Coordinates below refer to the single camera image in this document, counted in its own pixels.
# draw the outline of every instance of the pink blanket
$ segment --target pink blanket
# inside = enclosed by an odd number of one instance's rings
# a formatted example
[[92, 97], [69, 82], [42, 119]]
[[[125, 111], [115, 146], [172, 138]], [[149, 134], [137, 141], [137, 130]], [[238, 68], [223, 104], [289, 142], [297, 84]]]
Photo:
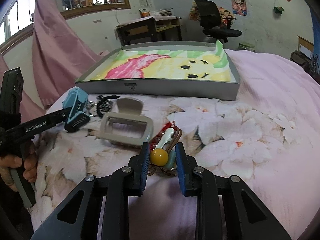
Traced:
[[[320, 87], [280, 56], [226, 52], [241, 76], [234, 102], [132, 97], [143, 101], [155, 133], [175, 120], [187, 154], [216, 175], [241, 176], [297, 239], [320, 207]], [[64, 97], [50, 111], [60, 109]], [[138, 153], [99, 139], [99, 126], [93, 118], [77, 133], [60, 126], [41, 135], [34, 229], [87, 174], [109, 175]], [[182, 196], [177, 178], [148, 177], [143, 196], [129, 205], [130, 239], [194, 239], [196, 199]]]

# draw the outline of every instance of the window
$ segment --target window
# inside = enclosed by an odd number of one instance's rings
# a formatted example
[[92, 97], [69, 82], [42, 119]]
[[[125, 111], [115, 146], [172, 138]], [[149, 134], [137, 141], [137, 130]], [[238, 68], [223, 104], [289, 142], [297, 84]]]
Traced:
[[35, 3], [36, 0], [16, 1], [0, 27], [0, 44], [32, 23]]

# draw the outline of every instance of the blue gripper pad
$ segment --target blue gripper pad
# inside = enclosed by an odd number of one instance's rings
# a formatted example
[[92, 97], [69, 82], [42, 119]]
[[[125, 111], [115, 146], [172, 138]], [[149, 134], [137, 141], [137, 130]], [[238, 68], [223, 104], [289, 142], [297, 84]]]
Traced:
[[144, 155], [143, 164], [141, 168], [141, 175], [140, 175], [140, 193], [142, 195], [143, 191], [146, 189], [148, 169], [149, 169], [149, 156], [150, 156], [149, 145], [144, 144], [140, 154]]
[[176, 163], [177, 163], [177, 171], [178, 171], [178, 178], [179, 178], [179, 185], [182, 194], [185, 196], [186, 195], [186, 184], [185, 184], [185, 171], [183, 167], [183, 162], [182, 162], [182, 156], [181, 155], [186, 155], [186, 152], [184, 151], [182, 143], [177, 143], [176, 144]]

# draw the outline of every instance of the finger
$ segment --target finger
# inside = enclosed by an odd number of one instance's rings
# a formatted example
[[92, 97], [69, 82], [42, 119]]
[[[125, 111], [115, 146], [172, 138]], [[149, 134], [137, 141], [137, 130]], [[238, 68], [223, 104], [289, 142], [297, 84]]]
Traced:
[[0, 167], [3, 168], [18, 168], [22, 165], [22, 159], [15, 155], [7, 155], [4, 158], [0, 158]]
[[0, 175], [1, 175], [3, 182], [6, 185], [12, 186], [14, 184], [14, 181], [11, 177], [11, 173], [10, 173], [9, 169], [0, 167]]
[[15, 184], [9, 186], [10, 189], [12, 189], [15, 192], [18, 192], [17, 186]]
[[37, 179], [37, 174], [34, 177], [32, 177], [31, 179], [28, 179], [28, 182], [35, 183], [36, 179]]
[[26, 180], [28, 180], [28, 179], [33, 178], [36, 174], [37, 174], [37, 168], [34, 167], [34, 168], [32, 168], [30, 171], [24, 171], [23, 177], [24, 177]]
[[30, 171], [37, 164], [38, 157], [36, 154], [29, 155], [24, 161], [24, 168], [26, 171]]
[[36, 147], [35, 147], [35, 144], [33, 143], [33, 141], [26, 142], [26, 144], [24, 146], [24, 151], [25, 151], [26, 155], [36, 153]]

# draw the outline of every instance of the key ring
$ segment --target key ring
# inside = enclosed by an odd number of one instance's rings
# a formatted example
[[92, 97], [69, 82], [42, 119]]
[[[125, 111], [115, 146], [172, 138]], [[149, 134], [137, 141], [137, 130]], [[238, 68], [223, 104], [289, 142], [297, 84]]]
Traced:
[[[116, 99], [119, 98], [119, 96], [97, 96], [97, 100], [98, 102], [94, 102], [94, 101], [89, 101], [87, 104], [87, 109], [89, 112], [89, 115], [92, 117], [103, 117], [103, 113], [107, 113], [110, 112], [110, 110], [112, 109], [113, 106], [113, 102], [109, 99]], [[95, 108], [96, 109], [96, 114], [91, 113], [91, 110]]]

